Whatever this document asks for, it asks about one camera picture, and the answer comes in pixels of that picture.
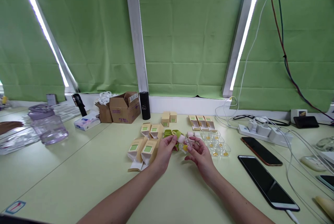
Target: phone with red case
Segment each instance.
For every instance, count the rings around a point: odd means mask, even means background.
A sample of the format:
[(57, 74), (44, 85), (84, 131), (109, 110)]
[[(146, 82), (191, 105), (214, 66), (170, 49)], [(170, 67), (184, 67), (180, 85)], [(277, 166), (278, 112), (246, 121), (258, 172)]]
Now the phone with red case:
[(241, 140), (264, 164), (268, 166), (283, 165), (283, 163), (277, 159), (275, 155), (262, 146), (256, 139), (252, 137), (242, 137)]

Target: black bottle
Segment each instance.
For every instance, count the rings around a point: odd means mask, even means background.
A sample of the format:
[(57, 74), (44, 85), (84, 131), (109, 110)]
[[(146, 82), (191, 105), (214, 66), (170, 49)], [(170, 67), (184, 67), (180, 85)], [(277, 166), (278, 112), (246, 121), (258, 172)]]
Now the black bottle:
[(151, 118), (149, 92), (140, 92), (139, 98), (142, 107), (143, 120), (148, 120)]

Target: water bottle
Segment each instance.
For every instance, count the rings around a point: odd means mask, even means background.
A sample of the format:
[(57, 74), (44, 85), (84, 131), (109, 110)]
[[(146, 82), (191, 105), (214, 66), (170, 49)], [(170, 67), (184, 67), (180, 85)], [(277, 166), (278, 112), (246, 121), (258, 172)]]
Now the water bottle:
[(28, 116), (32, 119), (31, 126), (39, 135), (44, 145), (51, 145), (65, 139), (69, 132), (65, 129), (60, 116), (47, 104), (29, 107)]

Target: black smartphone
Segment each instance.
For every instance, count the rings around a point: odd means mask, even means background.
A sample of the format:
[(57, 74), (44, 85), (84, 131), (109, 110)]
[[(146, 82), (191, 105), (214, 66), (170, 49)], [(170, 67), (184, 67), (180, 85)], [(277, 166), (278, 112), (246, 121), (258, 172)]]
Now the black smartphone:
[(252, 150), (252, 152), (268, 166), (281, 166), (283, 163), (276, 158), (270, 151), (262, 146), (256, 139), (252, 137), (242, 137), (241, 140)]
[(268, 173), (257, 158), (240, 155), (238, 159), (272, 208), (291, 211), (300, 210), (298, 205)]

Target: hand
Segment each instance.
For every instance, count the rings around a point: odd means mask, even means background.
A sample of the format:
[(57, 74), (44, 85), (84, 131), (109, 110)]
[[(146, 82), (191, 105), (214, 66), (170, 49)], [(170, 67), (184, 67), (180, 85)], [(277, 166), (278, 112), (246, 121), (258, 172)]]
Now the hand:
[(167, 170), (170, 156), (172, 155), (173, 147), (177, 141), (176, 135), (168, 136), (160, 141), (158, 147), (158, 153), (153, 161), (154, 165), (157, 165), (159, 170), (163, 173)]
[(191, 155), (186, 156), (184, 159), (192, 160), (196, 164), (205, 183), (209, 185), (210, 178), (218, 172), (213, 164), (210, 151), (200, 138), (194, 136), (189, 138), (194, 140), (195, 144), (193, 144), (193, 147), (188, 146), (188, 152)]

